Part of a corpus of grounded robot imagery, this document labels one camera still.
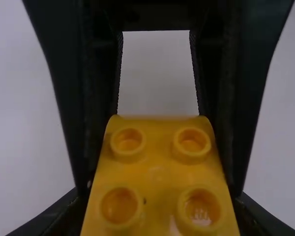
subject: white background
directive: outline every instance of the white background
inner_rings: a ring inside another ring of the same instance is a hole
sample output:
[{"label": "white background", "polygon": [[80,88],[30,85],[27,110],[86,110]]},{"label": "white background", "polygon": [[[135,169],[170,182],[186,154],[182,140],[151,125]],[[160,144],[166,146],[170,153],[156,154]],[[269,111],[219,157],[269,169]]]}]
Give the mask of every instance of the white background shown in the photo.
[{"label": "white background", "polygon": [[[126,32],[120,114],[196,115],[188,32]],[[21,1],[0,0],[0,236],[74,187],[49,70]],[[271,63],[244,191],[295,229],[295,5]]]}]

